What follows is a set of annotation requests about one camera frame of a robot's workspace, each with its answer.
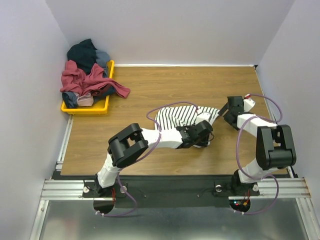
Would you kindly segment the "black white striped tank top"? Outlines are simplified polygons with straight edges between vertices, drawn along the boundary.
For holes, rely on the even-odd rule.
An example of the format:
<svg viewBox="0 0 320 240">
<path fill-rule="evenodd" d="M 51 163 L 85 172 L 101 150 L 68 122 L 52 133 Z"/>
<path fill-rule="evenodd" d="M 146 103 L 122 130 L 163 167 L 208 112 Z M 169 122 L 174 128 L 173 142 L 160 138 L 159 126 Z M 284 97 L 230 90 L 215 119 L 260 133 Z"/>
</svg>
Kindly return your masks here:
<svg viewBox="0 0 320 240">
<path fill-rule="evenodd" d="M 203 112 L 211 114 L 209 123 L 213 124 L 218 117 L 219 111 L 218 108 L 206 106 L 199 106 L 196 109 L 193 105 L 163 107 L 155 116 L 155 120 L 158 123 L 155 124 L 155 128 L 158 129 L 160 127 L 162 130 L 170 130 L 176 127 L 195 125 L 197 115 Z"/>
</svg>

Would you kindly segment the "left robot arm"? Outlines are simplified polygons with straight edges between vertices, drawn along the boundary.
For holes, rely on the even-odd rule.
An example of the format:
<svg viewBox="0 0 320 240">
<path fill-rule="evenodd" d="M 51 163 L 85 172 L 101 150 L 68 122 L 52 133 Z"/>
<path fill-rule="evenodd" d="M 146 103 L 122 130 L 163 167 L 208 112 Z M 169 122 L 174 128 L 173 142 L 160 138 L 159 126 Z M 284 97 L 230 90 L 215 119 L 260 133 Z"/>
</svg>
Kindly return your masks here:
<svg viewBox="0 0 320 240">
<path fill-rule="evenodd" d="M 143 159 L 146 150 L 156 148 L 188 149 L 207 144 L 213 132 L 212 125 L 203 120 L 194 125 L 172 129 L 145 129 L 132 123 L 108 141 L 106 160 L 95 175 L 94 191 L 100 197 L 111 193 L 119 172 Z"/>
</svg>

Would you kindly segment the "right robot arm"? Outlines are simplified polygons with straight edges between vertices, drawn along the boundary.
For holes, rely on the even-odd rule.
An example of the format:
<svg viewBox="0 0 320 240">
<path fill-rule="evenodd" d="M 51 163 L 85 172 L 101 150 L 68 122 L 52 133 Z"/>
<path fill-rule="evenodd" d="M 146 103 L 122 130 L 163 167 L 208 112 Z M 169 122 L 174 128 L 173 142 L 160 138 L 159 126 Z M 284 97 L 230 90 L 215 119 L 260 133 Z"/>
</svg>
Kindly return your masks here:
<svg viewBox="0 0 320 240">
<path fill-rule="evenodd" d="M 219 116 L 238 130 L 235 150 L 238 170 L 230 182 L 230 191 L 235 195 L 242 195 L 264 177 L 279 169 L 294 166 L 297 161 L 291 127 L 251 113 L 250 110 L 255 106 L 251 96 L 228 96 L 227 103 L 218 112 Z M 244 131 L 256 138 L 256 147 L 253 161 L 242 167 L 239 147 Z"/>
</svg>

